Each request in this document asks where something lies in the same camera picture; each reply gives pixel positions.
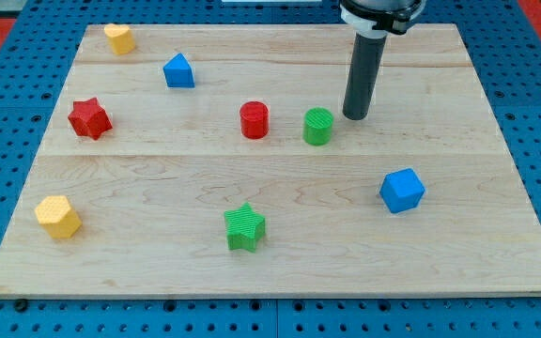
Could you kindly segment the black white robot arm flange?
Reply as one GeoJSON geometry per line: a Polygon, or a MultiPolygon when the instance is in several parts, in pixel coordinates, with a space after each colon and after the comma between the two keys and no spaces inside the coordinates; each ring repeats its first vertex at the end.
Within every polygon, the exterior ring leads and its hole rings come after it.
{"type": "Polygon", "coordinates": [[[341,19],[365,38],[404,35],[424,11],[426,0],[340,0],[341,19]]]}

